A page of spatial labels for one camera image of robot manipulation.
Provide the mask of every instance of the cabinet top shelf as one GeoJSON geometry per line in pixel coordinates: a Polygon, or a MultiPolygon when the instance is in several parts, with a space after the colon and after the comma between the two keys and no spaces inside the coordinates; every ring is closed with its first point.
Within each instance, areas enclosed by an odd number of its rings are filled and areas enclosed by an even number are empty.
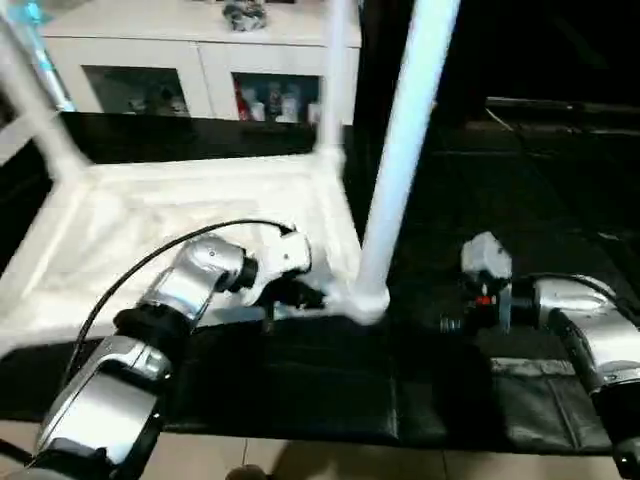
{"type": "MultiPolygon", "coordinates": [[[[347,46],[360,47],[356,5],[347,46]]],[[[42,28],[44,37],[127,38],[271,45],[325,44],[328,0],[267,4],[266,28],[234,32],[222,16],[224,2],[193,0],[93,0],[42,28]]]]}

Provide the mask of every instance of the silver robotic arm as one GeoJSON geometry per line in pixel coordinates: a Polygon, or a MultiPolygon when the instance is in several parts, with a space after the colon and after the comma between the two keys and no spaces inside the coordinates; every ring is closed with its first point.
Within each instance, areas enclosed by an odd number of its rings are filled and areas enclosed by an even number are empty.
{"type": "Polygon", "coordinates": [[[462,329],[544,328],[562,341],[611,439],[623,478],[640,479],[640,331],[636,316],[603,282],[543,273],[513,278],[492,234],[463,247],[463,271],[478,287],[462,329]]]}
{"type": "Polygon", "coordinates": [[[270,254],[251,258],[215,235],[186,243],[138,304],[115,317],[116,333],[60,393],[42,424],[34,461],[12,478],[138,478],[162,429],[166,392],[212,296],[244,289],[257,299],[266,279],[311,266],[309,245],[298,232],[281,237],[273,250],[281,261],[270,254]]]}

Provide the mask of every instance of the floor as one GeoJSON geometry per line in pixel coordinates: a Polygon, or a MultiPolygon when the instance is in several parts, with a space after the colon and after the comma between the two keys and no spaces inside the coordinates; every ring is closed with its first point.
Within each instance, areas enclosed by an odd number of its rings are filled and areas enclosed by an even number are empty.
{"type": "MultiPolygon", "coordinates": [[[[0,421],[0,438],[31,449],[37,425],[0,421]]],[[[258,465],[278,480],[618,479],[610,458],[438,452],[257,438],[163,434],[142,477],[224,479],[258,465]]],[[[0,477],[18,469],[0,458],[0,477]]]]}

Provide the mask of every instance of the black table surface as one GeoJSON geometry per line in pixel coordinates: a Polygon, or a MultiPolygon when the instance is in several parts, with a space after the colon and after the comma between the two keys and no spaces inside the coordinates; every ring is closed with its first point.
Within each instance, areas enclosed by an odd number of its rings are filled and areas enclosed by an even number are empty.
{"type": "MultiPolygon", "coordinates": [[[[310,151],[313,132],[160,117],[67,114],[98,163],[310,151]]],[[[359,233],[379,141],[347,132],[345,186],[359,233]]],[[[529,329],[475,339],[434,333],[460,313],[457,259],[491,230],[519,273],[584,273],[635,298],[640,288],[636,159],[640,139],[524,134],[492,126],[430,130],[389,278],[392,304],[377,326],[345,318],[197,331],[167,429],[219,435],[389,445],[602,454],[608,438],[559,342],[529,329]]],[[[2,170],[0,268],[51,184],[33,145],[2,170]]],[[[16,350],[0,362],[0,418],[42,419],[70,348],[16,350]]]]}

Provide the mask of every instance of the black cable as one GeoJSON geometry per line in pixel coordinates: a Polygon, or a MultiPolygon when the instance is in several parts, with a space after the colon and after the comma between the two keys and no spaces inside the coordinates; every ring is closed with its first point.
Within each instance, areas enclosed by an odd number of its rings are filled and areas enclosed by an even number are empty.
{"type": "Polygon", "coordinates": [[[0,439],[0,455],[25,466],[33,461],[29,452],[2,439],[0,439]]]}
{"type": "Polygon", "coordinates": [[[145,256],[142,260],[140,260],[133,267],[131,267],[129,270],[127,270],[120,278],[118,278],[118,280],[116,280],[115,283],[113,285],[111,285],[111,287],[109,287],[109,289],[107,289],[107,291],[102,295],[102,297],[100,297],[100,300],[98,300],[98,302],[95,304],[95,306],[93,307],[93,309],[89,313],[89,316],[87,317],[87,319],[82,324],[82,327],[80,327],[80,331],[78,332],[78,337],[76,338],[76,340],[74,342],[74,345],[73,345],[73,353],[71,354],[71,357],[69,358],[69,362],[67,363],[67,367],[65,368],[64,374],[62,376],[62,382],[60,384],[60,391],[62,391],[62,389],[64,389],[64,387],[67,386],[67,384],[71,380],[72,375],[75,372],[75,368],[76,368],[76,363],[78,361],[78,357],[82,353],[82,346],[83,346],[83,344],[85,342],[85,339],[87,338],[87,334],[89,333],[89,329],[91,328],[91,326],[93,325],[93,322],[95,321],[96,317],[98,316],[98,313],[100,313],[100,310],[102,310],[102,308],[109,301],[109,299],[116,293],[116,291],[118,291],[118,289],[127,280],[129,280],[129,278],[131,278],[138,270],[140,270],[142,267],[144,267],[151,260],[153,260],[154,258],[156,258],[159,255],[163,254],[167,250],[175,247],[176,245],[179,245],[180,243],[186,242],[187,240],[191,240],[192,238],[198,237],[198,236],[203,235],[205,233],[212,232],[214,230],[218,230],[220,228],[230,227],[232,225],[246,225],[246,224],[260,224],[260,225],[269,225],[269,226],[272,226],[272,227],[276,227],[276,228],[278,228],[280,230],[280,233],[282,235],[286,235],[287,233],[291,233],[291,232],[294,231],[292,228],[290,228],[290,227],[288,227],[288,226],[286,226],[286,225],[284,225],[282,223],[272,222],[271,220],[260,220],[260,219],[231,220],[229,222],[221,222],[221,223],[215,223],[213,225],[207,225],[206,227],[202,227],[202,228],[200,228],[198,230],[194,230],[194,231],[192,231],[190,233],[182,235],[181,237],[178,237],[178,238],[176,238],[174,240],[171,240],[170,242],[165,243],[163,246],[155,249],[153,252],[151,252],[150,254],[145,256]]]}

